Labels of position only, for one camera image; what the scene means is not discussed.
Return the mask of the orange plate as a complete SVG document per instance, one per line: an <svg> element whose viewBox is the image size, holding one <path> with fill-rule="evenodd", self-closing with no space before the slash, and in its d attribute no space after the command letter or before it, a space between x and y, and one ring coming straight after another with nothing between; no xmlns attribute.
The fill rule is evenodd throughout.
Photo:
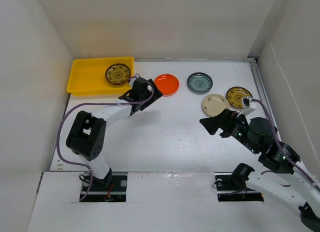
<svg viewBox="0 0 320 232"><path fill-rule="evenodd" d="M164 96L173 95L180 87L178 78L172 74L161 74L155 78L154 83Z"/></svg>

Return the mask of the blue patterned plate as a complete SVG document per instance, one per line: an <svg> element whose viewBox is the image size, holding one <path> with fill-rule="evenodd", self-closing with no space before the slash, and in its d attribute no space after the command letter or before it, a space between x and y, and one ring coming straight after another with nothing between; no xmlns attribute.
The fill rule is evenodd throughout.
<svg viewBox="0 0 320 232"><path fill-rule="evenodd" d="M196 72L189 75L187 79L187 86L189 90L196 94L205 94L211 90L214 82L212 78L202 72Z"/></svg>

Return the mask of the yellow brown plate front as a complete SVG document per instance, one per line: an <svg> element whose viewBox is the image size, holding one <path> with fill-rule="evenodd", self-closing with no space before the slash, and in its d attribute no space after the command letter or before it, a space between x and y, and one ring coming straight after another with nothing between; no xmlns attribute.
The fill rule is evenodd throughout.
<svg viewBox="0 0 320 232"><path fill-rule="evenodd" d="M131 77L130 68L122 63L109 66L105 72L106 80L112 85L122 85Z"/></svg>

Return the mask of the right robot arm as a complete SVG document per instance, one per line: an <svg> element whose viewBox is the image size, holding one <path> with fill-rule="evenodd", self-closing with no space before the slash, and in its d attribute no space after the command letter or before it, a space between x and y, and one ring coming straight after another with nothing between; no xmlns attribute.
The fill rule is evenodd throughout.
<svg viewBox="0 0 320 232"><path fill-rule="evenodd" d="M320 185L299 168L300 156L277 139L277 129L268 119L256 117L248 121L244 114L224 109L216 117L204 118L199 122L210 135L221 130L220 137L232 137L251 153L259 155L259 163L294 189L289 193L280 184L265 182L253 167L240 163L232 173L216 177L218 190L226 190L231 197L246 190L255 190L297 214L311 231L319 231Z"/></svg>

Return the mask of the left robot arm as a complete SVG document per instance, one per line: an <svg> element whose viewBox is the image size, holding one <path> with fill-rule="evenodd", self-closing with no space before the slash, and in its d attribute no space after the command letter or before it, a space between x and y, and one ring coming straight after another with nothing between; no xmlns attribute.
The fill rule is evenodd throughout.
<svg viewBox="0 0 320 232"><path fill-rule="evenodd" d="M163 96L152 79L134 78L132 87L98 112L79 111L66 139L71 151L88 161L95 186L106 190L112 183L112 170L102 153L106 129L116 122L143 111Z"/></svg>

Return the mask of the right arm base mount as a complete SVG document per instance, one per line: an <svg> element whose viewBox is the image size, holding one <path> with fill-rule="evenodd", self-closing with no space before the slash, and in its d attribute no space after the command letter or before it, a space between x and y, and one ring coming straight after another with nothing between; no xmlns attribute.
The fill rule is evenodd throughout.
<svg viewBox="0 0 320 232"><path fill-rule="evenodd" d="M214 174L215 181L212 188L217 192L219 202L264 202L260 192L246 188L243 185L236 185L232 181L231 172L218 172Z"/></svg>

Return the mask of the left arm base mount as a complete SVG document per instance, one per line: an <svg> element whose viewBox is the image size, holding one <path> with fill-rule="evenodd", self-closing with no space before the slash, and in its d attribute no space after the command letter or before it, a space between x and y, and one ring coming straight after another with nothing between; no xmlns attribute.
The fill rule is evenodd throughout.
<svg viewBox="0 0 320 232"><path fill-rule="evenodd" d="M90 174L85 172L79 175L81 202L126 202L128 173L115 172L112 174L108 187L104 187L95 178L89 189Z"/></svg>

